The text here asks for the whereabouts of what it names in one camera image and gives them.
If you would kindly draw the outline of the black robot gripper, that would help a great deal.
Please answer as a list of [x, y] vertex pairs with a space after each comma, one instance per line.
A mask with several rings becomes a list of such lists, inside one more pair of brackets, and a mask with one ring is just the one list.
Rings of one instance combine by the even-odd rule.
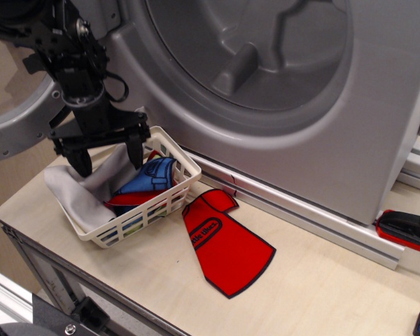
[[129, 161], [140, 169], [144, 159], [143, 144], [149, 138], [147, 115], [143, 111], [116, 108], [102, 88], [97, 94], [70, 97], [62, 93], [64, 116], [50, 130], [55, 152], [66, 156], [82, 177], [92, 173], [89, 148], [125, 143]]

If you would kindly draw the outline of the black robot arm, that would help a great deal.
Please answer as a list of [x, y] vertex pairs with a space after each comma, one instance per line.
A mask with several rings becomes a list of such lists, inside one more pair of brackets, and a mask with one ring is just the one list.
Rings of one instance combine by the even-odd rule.
[[124, 143], [135, 169], [143, 164], [150, 137], [143, 112], [122, 111], [129, 88], [115, 98], [107, 78], [123, 78], [107, 69], [109, 58], [71, 1], [0, 1], [0, 40], [30, 48], [29, 73], [44, 70], [60, 86], [64, 108], [50, 122], [48, 138], [83, 177], [92, 173], [88, 149]]

